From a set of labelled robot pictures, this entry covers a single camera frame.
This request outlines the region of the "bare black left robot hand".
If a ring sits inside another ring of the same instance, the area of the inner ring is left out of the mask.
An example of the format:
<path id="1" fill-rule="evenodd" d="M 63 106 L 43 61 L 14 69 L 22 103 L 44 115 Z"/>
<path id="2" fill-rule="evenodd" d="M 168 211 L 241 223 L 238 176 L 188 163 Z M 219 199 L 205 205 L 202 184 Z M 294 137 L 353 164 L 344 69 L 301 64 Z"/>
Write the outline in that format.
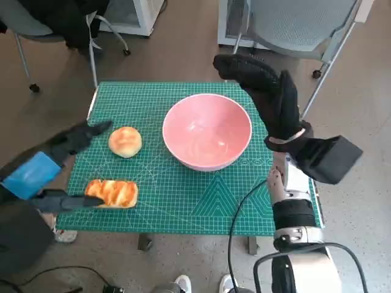
<path id="1" fill-rule="evenodd" d="M 69 195 L 45 186 L 60 175 L 68 157 L 87 149 L 94 137 L 111 126 L 111 121 L 92 126 L 83 121 L 19 154 L 1 167 L 1 204 L 24 200 L 43 213 L 53 214 L 102 205 L 100 198 Z"/>

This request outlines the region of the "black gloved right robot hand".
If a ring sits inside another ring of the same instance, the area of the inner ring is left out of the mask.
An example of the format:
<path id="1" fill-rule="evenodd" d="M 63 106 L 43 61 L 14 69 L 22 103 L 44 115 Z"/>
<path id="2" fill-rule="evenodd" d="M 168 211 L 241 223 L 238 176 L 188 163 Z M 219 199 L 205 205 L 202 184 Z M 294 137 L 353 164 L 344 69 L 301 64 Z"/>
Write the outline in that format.
<path id="1" fill-rule="evenodd" d="M 239 54 L 218 54 L 213 66 L 222 79 L 236 81 L 251 97 L 270 137 L 288 140 L 302 129 L 289 71 L 278 74 L 266 63 Z"/>

